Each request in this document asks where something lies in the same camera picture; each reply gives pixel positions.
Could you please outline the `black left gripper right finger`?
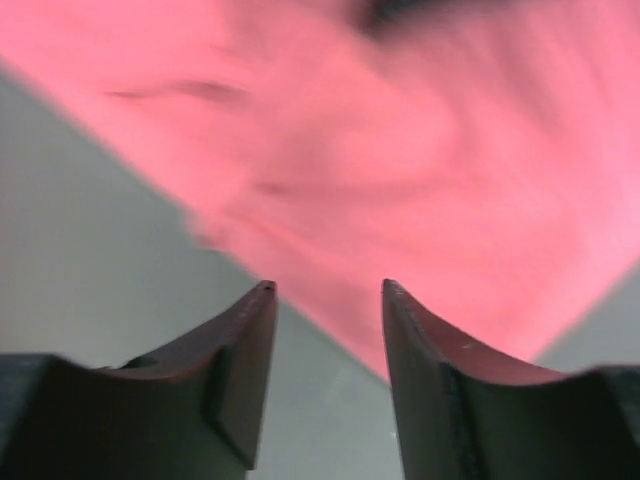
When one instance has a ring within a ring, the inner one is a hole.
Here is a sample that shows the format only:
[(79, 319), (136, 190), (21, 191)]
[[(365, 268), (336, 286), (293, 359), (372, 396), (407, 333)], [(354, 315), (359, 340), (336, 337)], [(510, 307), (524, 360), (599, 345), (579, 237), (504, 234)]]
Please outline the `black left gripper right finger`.
[(639, 370), (562, 373), (478, 341), (395, 281), (382, 288), (408, 479), (635, 479)]

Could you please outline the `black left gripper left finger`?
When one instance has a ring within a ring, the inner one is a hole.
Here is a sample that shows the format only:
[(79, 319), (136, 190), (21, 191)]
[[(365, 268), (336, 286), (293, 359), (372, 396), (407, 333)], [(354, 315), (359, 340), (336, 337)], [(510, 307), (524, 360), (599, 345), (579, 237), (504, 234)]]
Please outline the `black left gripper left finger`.
[(5, 479), (242, 479), (257, 464), (277, 322), (271, 281), (119, 368), (1, 358)]

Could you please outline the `pink t shirt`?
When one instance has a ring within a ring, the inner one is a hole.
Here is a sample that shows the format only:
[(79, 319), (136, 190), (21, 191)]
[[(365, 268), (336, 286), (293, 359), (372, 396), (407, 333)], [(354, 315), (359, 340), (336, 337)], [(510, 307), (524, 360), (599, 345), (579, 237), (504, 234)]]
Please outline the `pink t shirt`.
[(379, 375), (383, 279), (529, 360), (639, 257), (635, 1), (5, 1), (1, 64)]

